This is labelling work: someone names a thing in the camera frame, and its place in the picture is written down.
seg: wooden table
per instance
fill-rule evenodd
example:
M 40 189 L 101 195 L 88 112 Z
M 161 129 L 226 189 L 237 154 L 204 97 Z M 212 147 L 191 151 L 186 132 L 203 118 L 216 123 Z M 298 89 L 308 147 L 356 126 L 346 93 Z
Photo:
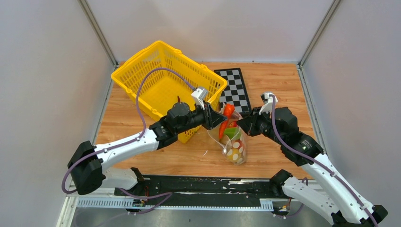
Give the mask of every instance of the wooden table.
M 203 63 L 211 70 L 241 68 L 252 107 L 263 105 L 260 94 L 273 91 L 279 103 L 288 106 L 298 118 L 301 131 L 313 136 L 312 124 L 305 104 L 304 93 L 294 64 L 260 63 Z M 147 126 L 154 121 L 145 115 Z M 134 103 L 125 92 L 114 84 L 97 144 L 136 134 L 142 123 Z M 187 143 L 176 142 L 167 148 L 144 153 L 115 165 L 117 168 L 137 167 L 143 174 L 192 175 L 220 177 L 270 178 L 280 169 L 297 178 L 310 177 L 301 168 L 287 160 L 279 145 L 264 136 L 248 137 L 248 159 L 235 166 L 222 155 L 221 147 L 207 131 L 201 128 Z

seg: yellow basket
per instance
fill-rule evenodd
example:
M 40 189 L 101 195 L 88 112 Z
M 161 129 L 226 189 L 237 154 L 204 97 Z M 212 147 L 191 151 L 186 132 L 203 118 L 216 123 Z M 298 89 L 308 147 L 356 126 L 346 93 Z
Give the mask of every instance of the yellow basket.
M 112 79 L 135 103 L 136 93 L 143 78 L 149 71 L 159 67 L 176 71 L 194 87 L 206 88 L 209 93 L 205 100 L 213 109 L 217 109 L 227 81 L 163 41 L 156 41 L 136 53 L 112 74 Z M 177 103 L 177 97 L 194 110 L 195 103 L 191 93 L 191 89 L 178 76 L 166 70 L 155 71 L 146 79 L 140 91 L 139 107 L 153 120 L 158 121 L 167 114 L 173 104 Z M 185 143 L 198 129 L 199 127 L 179 134 L 178 140 Z

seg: gray wall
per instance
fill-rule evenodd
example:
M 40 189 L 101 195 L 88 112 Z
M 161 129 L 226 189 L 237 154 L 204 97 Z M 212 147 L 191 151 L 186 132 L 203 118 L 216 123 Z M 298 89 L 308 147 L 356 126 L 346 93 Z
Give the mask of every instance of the gray wall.
M 305 65 L 329 156 L 399 226 L 401 1 L 343 1 Z
M 119 61 L 155 40 L 199 61 L 298 61 L 332 0 L 88 2 Z
M 53 227 L 113 69 L 76 0 L 2 1 L 0 21 L 0 226 Z

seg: checkerboard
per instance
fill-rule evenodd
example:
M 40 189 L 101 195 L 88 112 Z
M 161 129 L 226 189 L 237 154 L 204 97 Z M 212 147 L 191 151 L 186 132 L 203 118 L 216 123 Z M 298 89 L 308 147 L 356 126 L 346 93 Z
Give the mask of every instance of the checkerboard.
M 252 109 L 241 69 L 223 69 L 214 70 L 214 72 L 227 80 L 227 87 L 221 93 L 220 97 L 220 108 L 223 106 L 223 103 L 230 103 L 235 106 L 235 111 L 242 116 L 248 115 Z

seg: transparent bag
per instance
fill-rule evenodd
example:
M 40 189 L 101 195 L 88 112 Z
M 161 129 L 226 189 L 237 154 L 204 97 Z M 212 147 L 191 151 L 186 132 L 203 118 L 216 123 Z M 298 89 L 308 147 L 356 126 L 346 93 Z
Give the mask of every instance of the transparent bag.
M 226 105 L 223 105 L 221 108 L 221 114 L 224 112 L 225 107 Z M 223 155 L 228 161 L 234 163 L 235 165 L 244 163 L 247 158 L 245 141 L 246 133 L 236 124 L 235 127 L 230 127 L 233 122 L 236 122 L 240 119 L 242 119 L 242 116 L 237 111 L 234 111 L 230 120 L 228 121 L 226 129 L 224 130 L 222 139 L 219 138 L 221 124 L 208 131 L 209 136 L 222 147 Z

